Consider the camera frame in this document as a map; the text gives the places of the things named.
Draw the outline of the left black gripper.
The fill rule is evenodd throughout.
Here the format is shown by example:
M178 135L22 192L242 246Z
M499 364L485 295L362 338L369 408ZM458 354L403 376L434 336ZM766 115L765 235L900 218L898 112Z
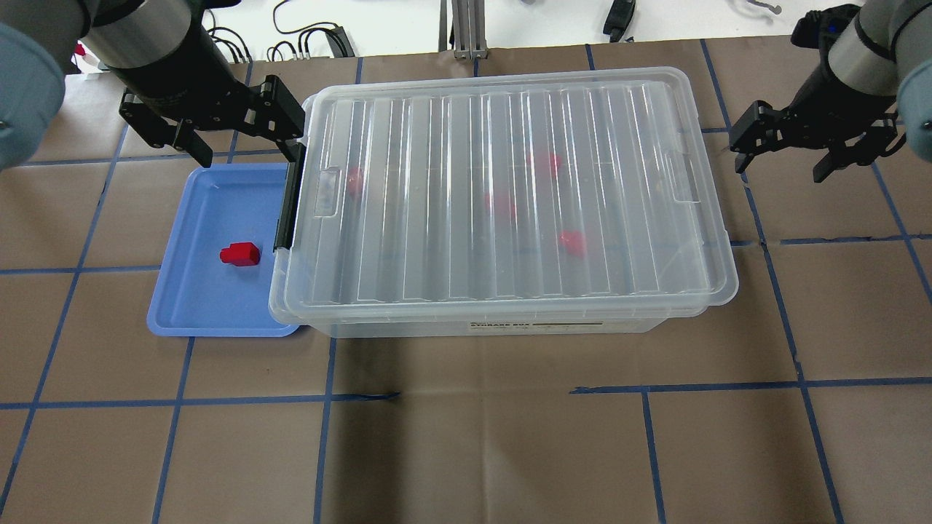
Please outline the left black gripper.
M140 66L109 68L127 88L119 115L153 148L170 147L210 168L213 150L200 132L239 130L275 143L287 162L303 162L306 113L276 74L248 87L207 33L187 33L178 46Z

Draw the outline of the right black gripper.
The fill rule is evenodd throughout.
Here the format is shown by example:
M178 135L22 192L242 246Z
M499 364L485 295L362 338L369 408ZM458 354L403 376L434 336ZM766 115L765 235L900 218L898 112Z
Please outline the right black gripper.
M783 110L755 100L737 119L729 130L733 169L743 173L757 156L788 147L828 147L812 169L813 182L822 183L852 164L864 167L889 158L907 140L898 131L896 118L885 116L894 100L892 95L859 92L820 65Z

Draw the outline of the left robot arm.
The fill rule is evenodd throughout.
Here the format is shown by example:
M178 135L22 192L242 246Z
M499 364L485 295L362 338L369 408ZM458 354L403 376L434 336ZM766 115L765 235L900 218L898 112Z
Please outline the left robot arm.
M213 162L201 132L233 130L275 143L303 167L306 114L279 76L249 87L233 76L203 27L208 9L232 1L4 1L4 169L37 152L66 96L77 44L89 47L125 86L119 115L147 145Z

